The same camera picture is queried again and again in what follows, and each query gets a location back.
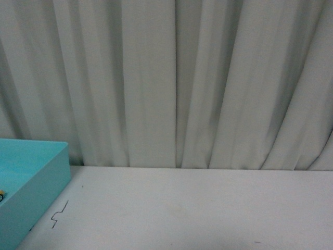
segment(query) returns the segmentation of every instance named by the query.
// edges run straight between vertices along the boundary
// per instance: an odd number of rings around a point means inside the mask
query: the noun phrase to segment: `white curtain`
[[[333,170],[332,0],[0,4],[0,137],[75,165]]]

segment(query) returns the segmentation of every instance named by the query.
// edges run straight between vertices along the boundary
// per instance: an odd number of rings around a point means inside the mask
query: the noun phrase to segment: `turquoise tray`
[[[0,249],[14,250],[69,181],[66,142],[0,139]]]

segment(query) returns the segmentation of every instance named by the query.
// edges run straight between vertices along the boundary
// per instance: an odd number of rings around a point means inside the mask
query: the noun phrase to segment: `white surface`
[[[72,170],[19,250],[333,246],[333,172]]]

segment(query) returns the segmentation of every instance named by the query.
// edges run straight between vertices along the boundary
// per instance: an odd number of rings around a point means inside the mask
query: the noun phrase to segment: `pen mark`
[[[58,220],[54,219],[53,217],[54,217],[56,214],[59,214],[59,213],[63,212],[63,211],[64,211],[64,209],[65,209],[65,208],[66,208],[66,206],[67,206],[67,203],[68,203],[68,200],[67,200],[67,202],[66,202],[65,206],[63,207],[62,211],[55,212],[55,213],[52,215],[52,217],[51,217],[51,220],[53,220],[53,221],[54,221],[54,224],[53,224],[53,227],[52,227],[52,229],[54,228],[54,226],[55,226],[55,225],[57,224],[57,222],[58,222]]]

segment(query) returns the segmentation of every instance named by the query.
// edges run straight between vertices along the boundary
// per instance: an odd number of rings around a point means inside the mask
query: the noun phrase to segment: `white tabletop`
[[[72,171],[19,250],[333,249],[333,172]]]

